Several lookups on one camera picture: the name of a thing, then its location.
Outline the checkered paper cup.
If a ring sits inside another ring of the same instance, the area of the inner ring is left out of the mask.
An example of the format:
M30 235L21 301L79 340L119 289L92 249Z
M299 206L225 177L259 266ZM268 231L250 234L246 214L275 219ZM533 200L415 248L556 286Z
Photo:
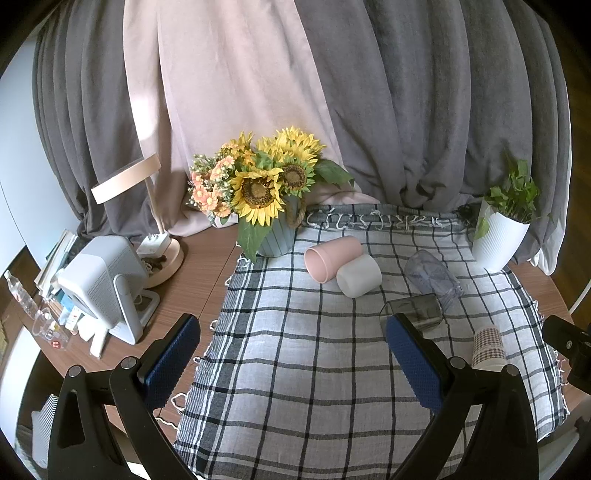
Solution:
M506 365L506 350L499 328L495 325L481 327L474 335L472 367L500 372Z

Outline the smoky square glass cup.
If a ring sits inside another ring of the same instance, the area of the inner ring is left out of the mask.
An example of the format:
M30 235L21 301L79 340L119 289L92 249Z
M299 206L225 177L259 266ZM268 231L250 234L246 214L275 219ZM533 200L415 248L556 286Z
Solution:
M389 318L402 314L417 330L421 338L438 327L443 321L443 309L435 294L415 295L387 301L380 312L380 325L384 340L387 340Z

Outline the clear bluish plastic cup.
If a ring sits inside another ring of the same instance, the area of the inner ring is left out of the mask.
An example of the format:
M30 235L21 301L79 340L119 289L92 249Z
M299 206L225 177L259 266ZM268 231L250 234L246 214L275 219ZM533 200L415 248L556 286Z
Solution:
M448 311L463 296L459 280L425 250L419 250L408 259L405 275L422 294L434 294L444 311Z

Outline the white cup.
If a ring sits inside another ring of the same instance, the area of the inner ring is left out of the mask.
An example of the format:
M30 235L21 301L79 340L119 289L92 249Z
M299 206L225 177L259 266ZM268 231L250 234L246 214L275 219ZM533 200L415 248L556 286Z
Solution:
M335 278L342 294L352 299L375 290L383 282L379 264L368 254L342 265Z

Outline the pink cup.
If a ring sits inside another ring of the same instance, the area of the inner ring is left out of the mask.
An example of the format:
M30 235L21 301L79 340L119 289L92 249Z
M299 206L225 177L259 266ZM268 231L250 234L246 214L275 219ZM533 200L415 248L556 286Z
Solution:
M362 254L361 242L345 236L308 248L304 252L304 265L315 282L325 284L335 278L339 268Z

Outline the white plant pot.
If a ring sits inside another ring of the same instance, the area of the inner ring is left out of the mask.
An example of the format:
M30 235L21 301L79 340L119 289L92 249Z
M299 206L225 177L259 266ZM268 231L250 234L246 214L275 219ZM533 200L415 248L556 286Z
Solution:
M499 213L483 200L472 245L476 262L488 272L501 271L517 252L528 229L528 224Z

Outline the green potted plant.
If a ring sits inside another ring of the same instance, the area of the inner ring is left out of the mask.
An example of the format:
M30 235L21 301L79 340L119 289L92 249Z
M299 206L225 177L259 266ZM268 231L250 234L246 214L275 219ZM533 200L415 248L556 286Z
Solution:
M508 174L501 185L492 186L482 198L481 206L521 224L542 218L537 213L536 199L541 190L528 170L526 160L505 153Z

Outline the clear plastic bottle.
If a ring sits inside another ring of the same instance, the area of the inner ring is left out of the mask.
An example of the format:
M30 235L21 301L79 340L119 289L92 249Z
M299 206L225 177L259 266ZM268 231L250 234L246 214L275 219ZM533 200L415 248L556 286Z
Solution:
M38 306L24 288L23 284L17 277L13 276L9 270L4 272L3 277L6 280L8 290L13 298L21 306L27 316L32 320L35 320L38 313Z

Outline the white projector on stand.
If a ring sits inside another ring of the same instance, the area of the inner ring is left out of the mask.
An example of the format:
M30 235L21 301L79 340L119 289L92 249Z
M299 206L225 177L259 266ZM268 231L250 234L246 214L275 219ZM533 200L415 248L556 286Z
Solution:
M93 325L91 355L102 356L109 335L139 343L160 302L147 279L131 243L116 235L93 238L58 271L59 287Z

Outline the stack of books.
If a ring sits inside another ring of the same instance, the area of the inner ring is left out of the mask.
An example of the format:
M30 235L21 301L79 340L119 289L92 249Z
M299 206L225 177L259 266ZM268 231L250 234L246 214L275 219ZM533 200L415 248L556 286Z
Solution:
M78 235L70 230L64 230L58 242L47 256L46 264L34 280L39 295L46 299L50 296L56 284L57 272L64 268L76 255L74 252Z

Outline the wooden desk lamp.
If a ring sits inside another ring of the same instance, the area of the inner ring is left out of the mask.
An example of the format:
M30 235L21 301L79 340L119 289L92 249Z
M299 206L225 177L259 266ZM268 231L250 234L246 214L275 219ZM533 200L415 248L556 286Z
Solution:
M148 271L145 283L148 289L169 280L179 270L184 259L179 241L173 238L164 226L156 205L152 176L158 173L160 168L158 155L152 154L119 168L91 188L96 204L114 201L118 207L122 208L123 218L127 224L123 230L116 228L116 231L133 238L138 242L138 246L149 234L164 232L169 234L171 243L161 257L141 258L144 268Z

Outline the black white plaid tablecloth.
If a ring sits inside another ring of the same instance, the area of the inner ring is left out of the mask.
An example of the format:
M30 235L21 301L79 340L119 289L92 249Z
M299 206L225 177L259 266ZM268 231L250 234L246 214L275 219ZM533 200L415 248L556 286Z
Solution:
M349 299L308 274L312 246L352 236L380 266L382 284ZM470 359L475 332L493 324L522 375L544 438L567 418L558 360L542 338L535 300L510 270L490 273L457 214L390 205L314 207L290 253L239 260L211 344L200 359L174 443L205 479L387 479L427 427L391 354L383 306L417 293L405 265L424 250L463 290L429 336Z

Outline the ribbed blue-grey vase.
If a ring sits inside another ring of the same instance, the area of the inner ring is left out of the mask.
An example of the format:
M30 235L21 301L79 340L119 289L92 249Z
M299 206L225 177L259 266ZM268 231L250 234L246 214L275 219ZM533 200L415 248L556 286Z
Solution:
M279 217L273 221L270 233L263 239L257 254L266 258L276 258L290 252L294 247L297 228L304 220L305 208L307 203L304 198L287 197L284 211L280 212Z

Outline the sunflower bouquet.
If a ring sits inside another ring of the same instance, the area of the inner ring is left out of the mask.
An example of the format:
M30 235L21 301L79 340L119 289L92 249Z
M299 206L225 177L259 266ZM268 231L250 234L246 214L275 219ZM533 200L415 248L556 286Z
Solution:
M194 155L186 203L204 213L212 225L238 221L238 246L250 261L287 197L304 198L317 185L353 187L355 180L335 161L325 159L325 144L290 126L273 137L252 139L242 132L212 156Z

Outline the white chair frame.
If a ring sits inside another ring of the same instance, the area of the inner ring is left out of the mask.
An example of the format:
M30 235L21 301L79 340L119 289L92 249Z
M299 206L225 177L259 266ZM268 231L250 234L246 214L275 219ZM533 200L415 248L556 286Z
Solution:
M576 310L581 305L581 303L585 300L586 296L588 295L588 293L590 291L591 291L591 279L589 279L589 281L587 282L587 284L585 285L585 287L583 288L583 290L581 291L581 293L579 294L577 299L574 301L574 303L569 308L569 314L571 316L576 312Z

